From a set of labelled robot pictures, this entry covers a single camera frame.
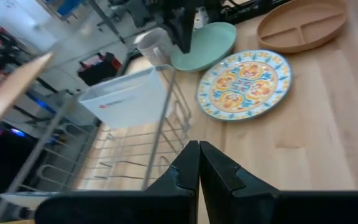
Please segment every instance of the dish rack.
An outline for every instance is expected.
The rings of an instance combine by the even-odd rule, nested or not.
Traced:
[[[7,192],[146,189],[187,144],[191,118],[176,71],[168,65],[155,69],[165,90],[158,121],[112,129],[85,113],[88,111],[78,106],[76,98],[67,100]],[[73,113],[83,115],[81,124],[69,119]],[[23,220],[33,215],[1,200],[0,222],[8,221],[6,213],[17,214],[14,218]]]

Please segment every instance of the blue and yellow plate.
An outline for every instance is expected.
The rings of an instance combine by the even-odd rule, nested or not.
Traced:
[[[288,62],[268,50],[248,50],[228,56],[201,79],[197,99],[210,116],[242,121],[274,107],[288,92],[292,74]]]

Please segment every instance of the floor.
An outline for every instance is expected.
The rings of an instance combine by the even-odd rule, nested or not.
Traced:
[[[107,5],[101,2],[99,6],[109,16],[111,10]],[[126,43],[123,44],[106,25],[101,26],[102,32],[98,30],[96,25],[101,22],[101,18],[92,9],[85,16],[86,19],[78,25],[69,25],[62,21],[54,20],[50,21],[46,26],[46,29],[53,33],[54,36],[59,37],[59,42],[52,47],[51,50],[55,52],[55,56],[40,77],[56,90],[67,89],[72,92],[85,90],[88,86],[77,76],[76,72],[80,67],[79,61],[96,52],[101,52],[102,54],[111,52],[118,61],[123,62],[136,35],[153,26],[151,23],[145,27],[137,28],[132,17],[126,14],[120,22],[114,22],[121,37],[125,39]],[[39,83],[34,83],[32,88],[44,95],[50,94]],[[19,98],[16,105],[38,117],[45,114],[41,107],[26,96]],[[24,124],[27,120],[27,117],[16,110],[10,110],[5,117],[5,121],[11,125],[38,137],[37,132],[34,132],[34,127]]]

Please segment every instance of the wooden tray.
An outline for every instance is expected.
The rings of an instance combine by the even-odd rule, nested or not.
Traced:
[[[325,44],[347,21],[343,0],[293,0],[272,10],[257,29],[259,47],[296,53]]]

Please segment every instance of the patterned ceramic plate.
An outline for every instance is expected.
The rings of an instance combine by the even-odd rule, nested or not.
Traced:
[[[241,121],[275,106],[287,93],[288,62],[268,50],[228,56],[205,73],[197,91],[202,109],[216,119]]]

